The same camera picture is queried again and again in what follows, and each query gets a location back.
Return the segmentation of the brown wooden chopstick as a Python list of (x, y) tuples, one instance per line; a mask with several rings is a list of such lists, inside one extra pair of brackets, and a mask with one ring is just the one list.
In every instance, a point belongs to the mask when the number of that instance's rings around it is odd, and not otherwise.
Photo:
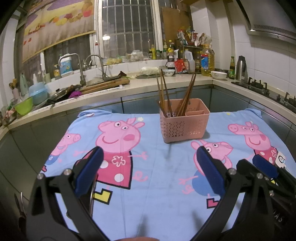
[(191, 77), (191, 81), (190, 81), (190, 84), (187, 88), (187, 91), (185, 93), (185, 96), (184, 98), (180, 101), (178, 107), (177, 107), (177, 112), (176, 112), (176, 116), (183, 116), (183, 112), (184, 110), (186, 109), (185, 105), (187, 103), (187, 100), (190, 98), (190, 94), (191, 94), (191, 90), (192, 90), (192, 87), (194, 85), (194, 81), (195, 81), (195, 76), (196, 74), (193, 74), (192, 77)]
[(164, 75), (162, 69), (161, 69), (161, 76), (162, 76), (163, 84), (164, 84), (164, 87), (165, 87), (165, 92), (166, 92), (166, 98), (167, 98), (168, 110), (170, 112), (170, 117), (173, 117), (173, 112), (172, 112), (172, 109), (171, 109), (171, 102), (170, 102), (169, 93), (168, 93), (168, 89), (167, 89), (167, 85), (166, 85), (166, 81), (165, 81), (165, 75)]
[(189, 103), (190, 95), (191, 95), (192, 89), (194, 87), (195, 79), (196, 79), (196, 74), (193, 74), (192, 78), (191, 78), (190, 85), (188, 86), (187, 92), (186, 92), (186, 94), (185, 94), (185, 96), (183, 98), (182, 104), (180, 106), (178, 116), (184, 116), (185, 115), (185, 112), (186, 112), (186, 109), (187, 109), (187, 106), (188, 106), (188, 103)]
[(162, 98), (162, 91), (161, 91), (161, 87), (160, 87), (160, 84), (159, 84), (159, 79), (156, 78), (157, 80), (157, 85), (158, 85), (158, 93), (159, 93), (159, 108), (161, 109), (164, 117), (166, 117), (166, 112), (165, 112), (165, 109), (164, 109), (164, 106), (163, 106), (163, 98)]
[(161, 80), (161, 107), (164, 117), (166, 117), (166, 110), (165, 110), (165, 99), (164, 99), (164, 87), (163, 87), (163, 70), (160, 69), (160, 80)]

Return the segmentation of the wooden cutting board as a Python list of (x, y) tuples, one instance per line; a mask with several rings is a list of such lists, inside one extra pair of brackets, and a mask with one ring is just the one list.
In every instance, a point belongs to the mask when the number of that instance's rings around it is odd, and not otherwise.
[(98, 83), (98, 84), (91, 85), (91, 86), (82, 87), (80, 89), (80, 92), (82, 94), (89, 94), (89, 93), (98, 92), (98, 91), (101, 91), (101, 90), (106, 90), (106, 89), (110, 89), (110, 88), (114, 88), (114, 87), (119, 87), (120, 85), (126, 85), (126, 84), (129, 84), (129, 83), (130, 83), (129, 79), (120, 78), (120, 79), (116, 79), (116, 80), (111, 80), (111, 81), (107, 81), (107, 82)]

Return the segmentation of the black gas stove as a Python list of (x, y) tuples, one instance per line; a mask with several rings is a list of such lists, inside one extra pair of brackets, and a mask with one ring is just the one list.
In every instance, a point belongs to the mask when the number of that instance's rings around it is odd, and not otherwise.
[(268, 88), (267, 82), (262, 83), (261, 80), (257, 81), (256, 79), (250, 77), (248, 78), (247, 82), (232, 81), (231, 83), (256, 92), (295, 112), (295, 96), (290, 97), (290, 94), (288, 92), (286, 92), (285, 95), (276, 93)]

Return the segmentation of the black pan with lid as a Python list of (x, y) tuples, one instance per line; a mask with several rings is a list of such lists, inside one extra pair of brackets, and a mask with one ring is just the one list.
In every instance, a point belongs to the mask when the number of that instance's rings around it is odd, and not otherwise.
[(60, 101), (69, 99), (70, 95), (77, 89), (79, 90), (80, 85), (71, 85), (67, 88), (59, 89), (50, 98), (47, 99), (47, 104), (56, 104)]

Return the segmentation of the green plastic bowl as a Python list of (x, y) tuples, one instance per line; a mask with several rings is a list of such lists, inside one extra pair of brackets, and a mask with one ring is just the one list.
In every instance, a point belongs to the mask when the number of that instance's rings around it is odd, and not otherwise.
[(16, 112), (21, 116), (25, 116), (26, 114), (28, 114), (32, 110), (32, 108), (33, 108), (32, 97), (28, 97), (14, 106), (14, 109), (16, 110)]

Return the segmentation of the pink plastic utensil basket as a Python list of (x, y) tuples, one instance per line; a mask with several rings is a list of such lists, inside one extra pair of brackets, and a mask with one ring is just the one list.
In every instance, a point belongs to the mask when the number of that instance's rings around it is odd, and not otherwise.
[(171, 99), (171, 109), (168, 109), (167, 101), (165, 107), (159, 109), (161, 134), (165, 143), (187, 141), (202, 138), (210, 111), (199, 98), (191, 98), (188, 102), (185, 114), (177, 116), (181, 107), (181, 99)]

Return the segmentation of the green glass sauce bottle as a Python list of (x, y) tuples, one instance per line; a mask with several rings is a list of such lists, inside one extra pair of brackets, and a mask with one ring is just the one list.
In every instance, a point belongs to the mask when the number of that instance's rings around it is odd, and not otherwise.
[(229, 78), (230, 79), (234, 79), (235, 78), (235, 61), (234, 61), (234, 56), (231, 56), (230, 67), (229, 67)]

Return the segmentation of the yellow cooking oil bottle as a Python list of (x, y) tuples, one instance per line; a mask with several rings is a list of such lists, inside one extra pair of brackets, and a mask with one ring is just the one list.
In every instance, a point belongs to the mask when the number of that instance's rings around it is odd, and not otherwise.
[(204, 44), (201, 51), (201, 74), (211, 77), (211, 71), (215, 70), (215, 53), (210, 44)]

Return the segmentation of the white ceramic bowl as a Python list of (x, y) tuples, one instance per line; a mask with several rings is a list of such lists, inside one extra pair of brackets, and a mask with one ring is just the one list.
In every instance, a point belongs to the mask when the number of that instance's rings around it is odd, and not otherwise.
[(211, 71), (211, 76), (216, 80), (224, 80), (227, 77), (227, 73), (220, 71)]

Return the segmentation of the blue plastic container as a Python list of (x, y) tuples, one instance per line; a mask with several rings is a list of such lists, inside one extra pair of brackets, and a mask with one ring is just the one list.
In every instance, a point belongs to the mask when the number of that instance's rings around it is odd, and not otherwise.
[(32, 97), (33, 105), (37, 106), (48, 99), (48, 91), (43, 82), (38, 82), (29, 87), (29, 97)]

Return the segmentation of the fruit pattern window blind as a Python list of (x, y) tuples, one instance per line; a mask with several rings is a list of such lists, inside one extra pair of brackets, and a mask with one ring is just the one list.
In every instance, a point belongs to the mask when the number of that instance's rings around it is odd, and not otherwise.
[(94, 33), (95, 1), (32, 1), (23, 32), (22, 61), (64, 41)]

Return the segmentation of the chrome kitchen faucet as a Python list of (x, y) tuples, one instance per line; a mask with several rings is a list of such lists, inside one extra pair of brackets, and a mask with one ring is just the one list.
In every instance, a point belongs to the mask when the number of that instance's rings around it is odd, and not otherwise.
[(73, 74), (74, 74), (75, 70), (79, 70), (79, 72), (80, 72), (80, 85), (85, 86), (86, 85), (86, 76), (84, 75), (84, 72), (82, 70), (80, 56), (77, 53), (70, 53), (69, 55), (72, 58)]

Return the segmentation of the steel range hood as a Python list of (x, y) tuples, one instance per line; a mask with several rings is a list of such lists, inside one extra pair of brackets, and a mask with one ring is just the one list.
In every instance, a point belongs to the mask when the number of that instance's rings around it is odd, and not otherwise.
[(295, 44), (295, 1), (236, 0), (248, 35)]

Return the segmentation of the steel kettle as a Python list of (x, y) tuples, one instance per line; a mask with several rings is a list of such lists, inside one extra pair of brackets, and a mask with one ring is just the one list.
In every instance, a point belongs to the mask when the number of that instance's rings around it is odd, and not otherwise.
[(246, 83), (248, 79), (246, 59), (244, 56), (241, 56), (241, 55), (238, 57), (238, 61), (236, 65), (235, 79), (243, 83)]

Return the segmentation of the blue detergent jug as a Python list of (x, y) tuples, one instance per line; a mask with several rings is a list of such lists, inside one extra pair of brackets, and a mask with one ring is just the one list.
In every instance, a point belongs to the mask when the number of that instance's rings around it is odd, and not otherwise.
[(60, 75), (65, 77), (73, 74), (72, 58), (69, 54), (61, 56), (59, 59)]

